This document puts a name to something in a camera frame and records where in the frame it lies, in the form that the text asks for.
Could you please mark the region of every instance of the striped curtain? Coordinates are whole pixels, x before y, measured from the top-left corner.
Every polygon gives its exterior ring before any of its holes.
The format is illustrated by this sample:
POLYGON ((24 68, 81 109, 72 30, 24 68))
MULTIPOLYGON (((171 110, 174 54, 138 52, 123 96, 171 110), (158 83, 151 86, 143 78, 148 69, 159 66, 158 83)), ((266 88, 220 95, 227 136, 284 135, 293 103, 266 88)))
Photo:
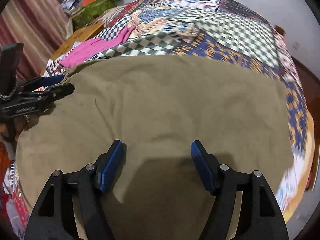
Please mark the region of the striped curtain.
POLYGON ((24 44, 18 79, 39 75, 50 56, 72 34, 71 20, 60 1, 10 0, 0 15, 0 45, 24 44))

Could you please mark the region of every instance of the tan towel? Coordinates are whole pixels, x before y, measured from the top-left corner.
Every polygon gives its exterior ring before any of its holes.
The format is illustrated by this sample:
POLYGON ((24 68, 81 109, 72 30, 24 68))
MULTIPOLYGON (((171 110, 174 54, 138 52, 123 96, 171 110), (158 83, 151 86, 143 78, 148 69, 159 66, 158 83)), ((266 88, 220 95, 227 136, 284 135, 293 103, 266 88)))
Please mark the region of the tan towel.
POLYGON ((21 185, 34 205, 55 169, 78 171, 122 140, 125 163, 102 197, 117 240, 199 238, 213 197, 192 162, 194 140, 236 171, 262 171, 274 193, 292 166, 285 87, 262 74, 150 56, 88 62, 68 76, 74 93, 19 138, 21 185))

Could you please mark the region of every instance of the white wall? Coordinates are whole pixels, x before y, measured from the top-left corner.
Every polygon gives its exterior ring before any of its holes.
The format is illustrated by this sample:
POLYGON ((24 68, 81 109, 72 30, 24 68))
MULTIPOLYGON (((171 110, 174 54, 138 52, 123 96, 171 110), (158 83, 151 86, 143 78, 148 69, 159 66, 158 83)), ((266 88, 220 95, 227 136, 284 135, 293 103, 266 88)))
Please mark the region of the white wall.
POLYGON ((320 78, 320 25, 304 0, 236 1, 261 14, 271 24, 284 28, 291 55, 320 78))

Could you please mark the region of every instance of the metal screw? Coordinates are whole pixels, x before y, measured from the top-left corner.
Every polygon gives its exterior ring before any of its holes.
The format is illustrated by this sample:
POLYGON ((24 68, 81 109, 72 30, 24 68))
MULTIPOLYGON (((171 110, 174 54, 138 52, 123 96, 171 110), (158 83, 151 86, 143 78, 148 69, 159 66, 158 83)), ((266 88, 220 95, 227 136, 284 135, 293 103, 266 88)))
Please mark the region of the metal screw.
POLYGON ((253 174, 256 175, 257 177, 261 177, 262 176, 261 171, 254 171, 253 174))
POLYGON ((60 170, 55 170, 55 171, 52 173, 52 175, 53 175, 54 177, 57 177, 57 176, 60 175, 60 173, 61 173, 60 170))
POLYGON ((227 171, 227 170, 229 170, 229 166, 226 164, 221 164, 220 169, 222 169, 223 171, 227 171))
POLYGON ((94 169, 94 164, 88 164, 86 167, 85 167, 85 169, 87 170, 87 171, 91 171, 91 170, 93 170, 94 169))

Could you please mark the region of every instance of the checkered fabric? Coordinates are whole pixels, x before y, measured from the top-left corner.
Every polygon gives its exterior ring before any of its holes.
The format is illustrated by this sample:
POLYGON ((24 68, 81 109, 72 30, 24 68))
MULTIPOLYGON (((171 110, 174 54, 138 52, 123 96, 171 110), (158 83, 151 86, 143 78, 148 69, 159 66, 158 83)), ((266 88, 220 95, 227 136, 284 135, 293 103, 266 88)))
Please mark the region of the checkered fabric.
POLYGON ((273 68, 278 68, 270 26, 229 13, 188 9, 171 20, 193 22, 217 42, 273 68))
POLYGON ((108 10, 108 12, 102 17, 102 22, 104 23, 104 27, 114 20, 126 7, 127 5, 117 6, 108 10))
POLYGON ((48 76, 57 76, 57 75, 61 75, 63 74, 63 72, 66 70, 66 67, 62 66, 60 64, 60 61, 62 61, 63 59, 65 59, 71 51, 73 51, 73 49, 77 46, 79 46, 82 42, 80 41, 76 41, 73 46, 72 49, 70 51, 68 51, 65 54, 62 54, 61 56, 59 56, 56 60, 51 61, 51 63, 47 66, 46 71, 48 76))
POLYGON ((94 38, 102 38, 105 41, 111 41, 126 26, 128 19, 129 19, 129 15, 126 14, 120 20, 118 20, 114 25, 112 25, 111 27, 105 28, 94 38))
POLYGON ((165 55, 179 44, 180 42, 170 34, 166 32, 159 32, 107 49, 92 56, 86 61, 121 56, 165 55))

